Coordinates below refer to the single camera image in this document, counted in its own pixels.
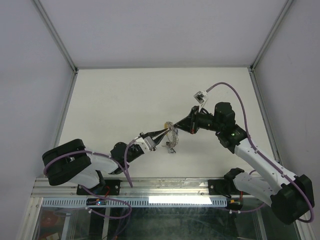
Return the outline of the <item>metal keyring holder with rings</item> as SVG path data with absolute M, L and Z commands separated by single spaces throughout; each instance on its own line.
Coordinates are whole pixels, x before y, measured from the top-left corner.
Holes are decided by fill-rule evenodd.
M 167 133 L 166 140 L 164 143 L 161 145 L 162 147 L 167 149 L 169 148 L 174 148 L 178 145 L 179 142 L 179 132 L 178 129 L 174 127 L 174 123 L 169 121 L 169 132 Z

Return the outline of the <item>blue key tag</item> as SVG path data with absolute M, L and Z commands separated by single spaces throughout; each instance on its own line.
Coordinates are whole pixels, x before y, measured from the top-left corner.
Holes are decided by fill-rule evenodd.
M 169 148 L 168 149 L 168 153 L 169 154 L 176 154 L 177 152 L 176 152 L 176 150 L 174 148 Z

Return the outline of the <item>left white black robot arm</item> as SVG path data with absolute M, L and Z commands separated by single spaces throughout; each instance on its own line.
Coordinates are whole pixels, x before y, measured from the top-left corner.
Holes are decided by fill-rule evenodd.
M 51 186 L 71 182 L 100 194 L 105 188 L 102 173 L 127 176 L 129 163 L 155 151 L 168 132 L 168 128 L 142 132 L 128 144 L 116 143 L 109 154 L 90 150 L 81 139 L 74 139 L 42 155 L 43 174 Z

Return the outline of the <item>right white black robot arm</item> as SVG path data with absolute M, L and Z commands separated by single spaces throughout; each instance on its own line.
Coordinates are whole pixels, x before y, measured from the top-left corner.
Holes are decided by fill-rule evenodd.
M 307 212 L 310 219 L 314 219 L 312 181 L 304 174 L 297 176 L 264 155 L 247 132 L 236 124 L 235 112 L 229 102 L 217 103 L 213 114 L 194 106 L 188 116 L 174 126 L 190 134 L 196 134 L 199 129 L 215 132 L 224 148 L 248 163 L 261 176 L 256 178 L 240 168 L 233 168 L 224 176 L 226 192 L 242 191 L 256 197 L 271 207 L 274 215 L 287 225 L 300 220 Z

